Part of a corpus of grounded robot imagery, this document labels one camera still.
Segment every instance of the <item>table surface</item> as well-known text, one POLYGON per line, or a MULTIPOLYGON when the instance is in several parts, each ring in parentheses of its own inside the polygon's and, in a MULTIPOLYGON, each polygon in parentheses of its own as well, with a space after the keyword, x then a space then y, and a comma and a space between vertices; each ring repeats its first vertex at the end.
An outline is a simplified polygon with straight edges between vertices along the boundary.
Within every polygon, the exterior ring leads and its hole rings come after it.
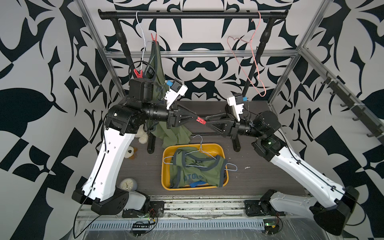
MULTIPOLYGON (((226 102, 191 102, 181 101, 181 105, 196 112, 198 115, 212 115, 224 112, 226 102)), ((249 103, 250 110, 259 113, 269 110, 265 101, 249 103)), ((191 132, 212 132, 211 129, 192 122, 185 125, 191 132)), ((162 139, 156 139, 155 151, 147 153, 147 144, 140 144, 135 138, 131 146, 138 148, 135 159, 124 159, 118 174, 116 185, 127 177, 137 182, 137 190, 147 195, 263 195, 268 189, 291 195, 304 195, 304 188, 288 173, 269 163, 256 154, 251 142, 252 137, 239 136, 241 150, 235 152, 229 137, 203 136, 203 143, 217 143, 224 149, 228 162, 237 165, 238 171, 229 172, 229 182, 226 186, 213 189, 168 191, 161 185, 161 162, 164 149, 162 139)), ((195 137, 191 144, 200 143, 195 137)))

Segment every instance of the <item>clothing rack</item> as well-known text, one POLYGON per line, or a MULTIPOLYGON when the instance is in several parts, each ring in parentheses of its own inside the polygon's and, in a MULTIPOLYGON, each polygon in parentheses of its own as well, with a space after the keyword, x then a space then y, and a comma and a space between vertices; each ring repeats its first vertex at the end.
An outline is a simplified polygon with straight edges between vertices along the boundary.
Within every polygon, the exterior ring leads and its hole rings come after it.
MULTIPOLYGON (((134 65, 133 60, 131 56, 131 52, 129 50, 128 44, 127 44, 127 38, 121 28, 121 24, 119 19, 120 18, 137 18, 138 19, 144 19, 144 18, 258 18, 259 13, 258 12, 103 12, 99 9, 99 16, 101 19, 106 20, 109 19, 112 21, 113 27, 116 31, 116 38, 118 42, 121 45, 121 49, 124 53, 125 58, 127 59, 127 63, 131 68, 131 71, 134 71, 134 65)), ((263 19, 268 19, 267 25, 264 29, 264 32, 262 33, 260 37, 260 44, 257 48, 256 55, 255 55, 255 61, 252 63, 251 70, 249 71, 248 78, 252 79, 253 74, 256 70, 256 64, 260 62, 260 57, 262 56, 265 46, 267 42, 269 41, 269 38, 271 36, 272 27, 276 20, 285 19, 287 17, 288 10, 284 12, 260 12, 260 17, 263 19)), ((245 96, 248 88, 250 85, 250 81, 246 81, 245 86, 243 88, 242 95, 245 96)), ((218 135, 216 133, 210 133, 210 132, 200 132, 193 135, 218 135)), ((150 133, 148 138, 148 147, 147 151, 148 153, 153 153, 155 148, 155 141, 156 137, 150 133)), ((241 149, 240 142, 238 139, 238 136, 236 135, 236 138, 232 140, 233 149, 236 152, 239 152, 241 149)))

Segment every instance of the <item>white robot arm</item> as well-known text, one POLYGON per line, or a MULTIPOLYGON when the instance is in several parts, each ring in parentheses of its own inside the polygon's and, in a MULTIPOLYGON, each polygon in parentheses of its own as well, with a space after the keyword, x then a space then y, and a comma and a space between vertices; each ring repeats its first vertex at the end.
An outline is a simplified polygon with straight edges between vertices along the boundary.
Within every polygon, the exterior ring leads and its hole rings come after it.
MULTIPOLYGON (((242 110, 240 95, 229 97, 228 103, 233 103, 230 98, 236 97, 239 98, 236 104, 229 106, 241 106, 242 110)), ((313 196, 292 196, 270 189, 257 203, 245 201, 245 213, 256 216, 290 212, 313 219, 327 232, 340 235, 354 210, 359 192, 353 187, 344 188, 322 175, 275 136, 281 124, 273 112, 264 111, 249 121, 239 115, 237 108, 226 108, 226 111, 206 117, 206 125, 232 139, 236 134, 256 137, 252 143, 256 153, 290 174, 313 196)))
MULTIPOLYGON (((129 81, 129 86, 129 96, 108 110, 103 122, 101 150, 89 179, 72 194, 73 200, 91 204, 91 210, 100 215, 118 214, 126 206, 129 192, 116 188, 116 179, 124 155, 145 120, 165 121, 167 128, 171 128, 197 119, 194 112, 178 104, 172 105, 181 91, 167 92, 166 96, 171 94, 172 97, 167 99, 166 105, 154 104, 149 103, 153 96, 153 82, 134 78, 129 81)), ((178 88, 184 93, 187 89, 183 84, 178 88)))

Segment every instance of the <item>plastic sheet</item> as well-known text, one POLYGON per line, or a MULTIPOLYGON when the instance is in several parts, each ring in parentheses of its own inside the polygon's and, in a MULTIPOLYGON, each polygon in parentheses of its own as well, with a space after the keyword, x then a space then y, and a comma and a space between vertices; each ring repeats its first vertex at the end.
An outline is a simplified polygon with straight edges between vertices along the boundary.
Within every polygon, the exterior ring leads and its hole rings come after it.
MULTIPOLYGON (((77 233, 81 231, 93 217, 89 220, 78 221, 80 224, 76 226, 77 233)), ((150 233, 143 234, 136 237, 130 233, 129 229, 88 229, 78 239, 83 240, 213 240, 213 239, 225 239, 225 240, 325 240, 329 239, 324 230, 322 230, 313 220, 307 218, 286 217, 282 218, 283 229, 275 235, 267 235, 262 232, 260 228, 255 229, 215 229, 215 230, 201 230, 199 228, 193 230, 166 230, 162 228, 156 228, 150 233)), ((118 222, 127 222, 127 218, 120 218, 118 222)), ((160 223, 172 223, 174 220, 169 218, 159 219, 160 223)))

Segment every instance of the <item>yellow plastic bin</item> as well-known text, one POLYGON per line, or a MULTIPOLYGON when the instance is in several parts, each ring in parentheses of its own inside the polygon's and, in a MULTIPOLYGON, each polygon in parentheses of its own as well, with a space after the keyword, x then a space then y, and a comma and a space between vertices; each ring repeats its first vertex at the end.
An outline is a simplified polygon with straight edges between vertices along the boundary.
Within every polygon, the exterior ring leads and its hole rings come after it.
MULTIPOLYGON (((169 147, 167 147, 164 150, 163 158, 161 159, 161 161, 165 157, 169 157, 169 158, 164 159, 164 162, 170 163, 171 160, 172 160, 172 158, 170 156, 173 156, 175 154, 176 149, 178 149, 179 147, 196 147, 197 149, 199 149, 200 148, 200 144, 187 144, 187 145, 169 146, 169 147)), ((202 149, 203 149, 204 152, 208 152, 212 156, 220 155, 223 158, 225 158, 223 148, 220 145, 216 144, 216 143, 204 143, 204 144, 202 144, 202 149)), ((209 184, 204 184, 201 187, 190 187, 189 185, 186 185, 186 186, 180 187, 180 188, 169 188, 169 186, 170 186, 170 182, 169 182, 169 178, 170 178, 169 177, 169 166, 170 165, 169 164, 164 164, 164 162, 162 161, 162 165, 161 165, 161 185, 163 185, 163 188, 165 188, 165 189, 167 189, 169 191, 197 190, 197 189, 208 189, 208 188, 215 188, 216 187, 216 186, 212 186, 212 185, 209 185, 209 184)), ((226 177, 224 179, 223 187, 228 183, 228 180, 229 180, 227 166, 225 166, 225 169, 226 169, 225 170, 226 171, 226 177)))

